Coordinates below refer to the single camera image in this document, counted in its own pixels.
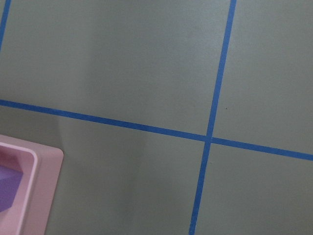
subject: blue tape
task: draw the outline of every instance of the blue tape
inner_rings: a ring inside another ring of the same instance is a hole
[[[2,18],[1,18],[1,24],[0,24],[0,51],[1,51],[1,47],[2,47],[6,21],[8,19],[8,15],[9,15],[10,5],[11,5],[11,0],[6,0],[5,4],[4,4]]]
[[[231,33],[231,28],[232,28],[232,24],[234,20],[234,15],[235,15],[235,8],[236,8],[236,0],[231,0],[230,5],[229,5],[228,16],[227,16],[227,23],[226,23],[225,34],[224,34],[224,39],[223,39],[223,46],[222,46],[222,51],[221,51],[221,56],[220,56],[219,68],[218,68],[218,73],[216,76],[216,83],[215,83],[213,100],[212,100],[212,105],[211,105],[209,123],[208,123],[207,131],[206,131],[207,141],[205,142],[203,155],[202,155],[194,207],[192,210],[190,227],[189,227],[189,235],[194,235],[195,230],[196,230],[197,219],[198,219],[199,208],[200,208],[201,197],[202,197],[203,184],[204,184],[205,171],[206,171],[207,161],[209,159],[211,139],[213,136],[213,129],[214,129],[214,124],[215,124],[217,107],[219,104],[219,98],[220,98],[223,74],[224,74],[224,69],[225,69],[225,64],[226,64],[230,33]]]
[[[243,148],[243,149],[253,150],[257,152],[271,153],[271,154],[276,154],[276,155],[281,155],[281,156],[286,156],[286,157],[313,161],[313,155],[307,154],[307,153],[299,153],[299,152],[294,152],[294,151],[289,151],[289,150],[284,150],[284,149],[279,149],[279,148],[271,148],[271,147],[266,147],[262,145],[251,144],[251,143],[230,141],[230,140],[225,140],[225,139],[220,139],[220,138],[215,138],[215,137],[212,138],[211,142],[215,144],[221,144],[221,145],[235,147],[235,148]]]
[[[206,136],[202,136],[198,134],[193,134],[193,133],[188,133],[188,132],[183,132],[183,131],[176,131],[176,130],[160,128],[160,127],[155,127],[155,126],[142,125],[142,124],[127,122],[127,121],[119,121],[119,120],[114,120],[110,118],[79,114],[79,113],[74,113],[74,112],[58,110],[58,109],[50,109],[46,107],[17,103],[17,102],[2,100],[2,99],[0,99],[0,105],[11,107],[11,108],[24,109],[24,110],[44,113],[44,114],[52,114],[52,115],[57,115],[57,116],[62,116],[62,117],[84,120],[84,121],[97,122],[97,123],[102,123],[102,124],[107,124],[107,125],[112,125],[112,126],[120,126],[120,127],[140,130],[140,131],[153,132],[153,133],[158,133],[158,134],[163,134],[163,135],[168,135],[168,136],[175,136],[175,137],[180,137],[180,138],[189,139],[189,140],[195,140],[195,141],[206,140]]]

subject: purple object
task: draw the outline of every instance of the purple object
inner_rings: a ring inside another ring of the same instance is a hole
[[[10,208],[23,173],[0,165],[0,212]]]

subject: pink plastic container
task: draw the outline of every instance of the pink plastic container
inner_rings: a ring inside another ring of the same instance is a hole
[[[1,235],[44,235],[63,152],[0,135],[0,165],[23,172],[11,208],[0,212]]]

